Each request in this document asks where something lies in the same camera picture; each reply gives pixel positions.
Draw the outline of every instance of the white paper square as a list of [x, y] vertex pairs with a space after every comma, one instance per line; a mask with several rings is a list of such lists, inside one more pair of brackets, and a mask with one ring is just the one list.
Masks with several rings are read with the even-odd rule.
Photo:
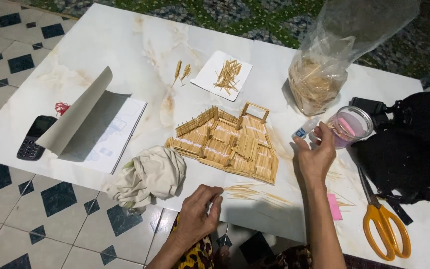
[[[226, 90], [214, 86], [214, 83], [216, 83], [218, 79], [217, 73], [220, 73], [226, 60], [237, 60], [242, 64], [240, 73], [235, 78], [235, 82], [238, 82], [236, 83], [235, 88], [238, 91], [231, 89], [230, 95], [226, 92]], [[198, 73], [197, 77], [190, 80], [190, 82], [213, 94], [221, 96], [230, 101], [235, 101], [236, 97], [241, 92], [243, 84], [247, 80], [248, 74], [250, 73], [252, 67], [253, 65], [244, 63], [235, 57], [218, 50], [212, 54], [210, 59], [208, 59], [204, 67], [202, 67], [202, 70], [200, 70]]]

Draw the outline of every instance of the red thread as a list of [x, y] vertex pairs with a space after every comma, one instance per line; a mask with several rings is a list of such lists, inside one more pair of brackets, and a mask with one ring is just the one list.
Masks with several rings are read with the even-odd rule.
[[62, 116], [68, 109], [69, 109], [69, 107], [71, 107], [71, 106], [69, 106], [67, 103], [63, 103], [63, 102], [58, 102], [57, 104], [56, 104], [56, 116], [57, 116], [57, 114], [59, 114], [59, 116]]

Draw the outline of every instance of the marble surface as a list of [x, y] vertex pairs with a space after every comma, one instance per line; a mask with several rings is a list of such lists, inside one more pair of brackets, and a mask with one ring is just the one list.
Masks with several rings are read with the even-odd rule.
[[[191, 64], [192, 79], [217, 50], [253, 65], [235, 102], [191, 84], [171, 87], [179, 60]], [[245, 101], [251, 101], [271, 109], [267, 126], [280, 161], [275, 186], [266, 185], [262, 190], [289, 200], [293, 206], [285, 213], [274, 213], [261, 201], [224, 199], [221, 220], [305, 242], [303, 200], [293, 170], [290, 135], [307, 118], [297, 110], [286, 81], [294, 53], [286, 47], [94, 4], [1, 109], [0, 163], [104, 191], [114, 176], [52, 158], [49, 152], [37, 162], [16, 159], [16, 152], [36, 116], [55, 115], [54, 105], [59, 101], [73, 103], [107, 65], [114, 74], [108, 90], [131, 93], [148, 103], [118, 169], [141, 150], [164, 144], [174, 135], [176, 123], [212, 105], [237, 114]], [[422, 90], [418, 80], [368, 67], [351, 65], [348, 72], [348, 81], [335, 105], [321, 116], [323, 120], [353, 96], [391, 105]], [[327, 186], [342, 202], [352, 205], [341, 208], [343, 221], [335, 223], [343, 252], [384, 262], [369, 247], [362, 230], [367, 202], [354, 163], [345, 150], [337, 153], [331, 171], [341, 176], [329, 174]], [[186, 158], [186, 162], [187, 177], [178, 196], [154, 203], [180, 210], [183, 199], [201, 183], [227, 187], [251, 181], [192, 159]], [[425, 258], [430, 257], [430, 203], [404, 208], [414, 219], [408, 226], [412, 254], [409, 259], [388, 263], [409, 269], [430, 268], [430, 259]]]

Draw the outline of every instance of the green mat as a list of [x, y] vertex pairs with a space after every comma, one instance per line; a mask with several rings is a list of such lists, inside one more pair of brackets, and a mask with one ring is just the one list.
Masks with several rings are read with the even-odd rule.
[[[323, 0], [21, 0], [81, 17], [100, 3], [227, 34], [298, 48]], [[420, 79], [430, 87], [430, 16], [418, 16], [355, 63]]]

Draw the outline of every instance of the white glue bottle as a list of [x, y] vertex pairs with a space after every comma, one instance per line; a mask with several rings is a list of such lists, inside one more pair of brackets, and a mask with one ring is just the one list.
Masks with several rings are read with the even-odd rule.
[[320, 118], [318, 116], [315, 116], [313, 119], [308, 120], [298, 130], [296, 130], [296, 132], [294, 132], [291, 135], [291, 138], [293, 139], [296, 136], [304, 138], [307, 133], [313, 131], [314, 127], [316, 127], [319, 120], [320, 120]]

